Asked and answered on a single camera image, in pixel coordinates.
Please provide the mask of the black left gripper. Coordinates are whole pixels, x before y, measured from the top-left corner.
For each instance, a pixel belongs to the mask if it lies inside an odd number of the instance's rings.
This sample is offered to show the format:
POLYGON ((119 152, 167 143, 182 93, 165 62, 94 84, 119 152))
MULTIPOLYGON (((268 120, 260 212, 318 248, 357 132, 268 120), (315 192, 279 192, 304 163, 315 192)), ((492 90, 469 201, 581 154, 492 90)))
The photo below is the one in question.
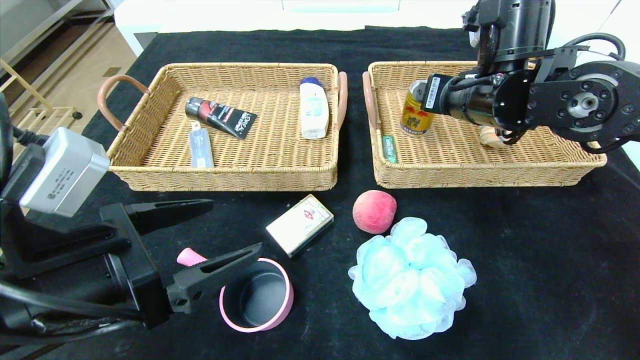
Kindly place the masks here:
POLYGON ((101 207, 101 219, 118 226, 128 247, 51 271, 50 289, 71 300, 138 310, 148 330, 169 319, 170 306, 173 313, 190 314, 202 296, 219 292, 258 262, 263 244, 210 259, 186 247, 176 258, 184 268, 165 290, 141 237, 204 215, 213 205, 211 199, 190 199, 101 207))

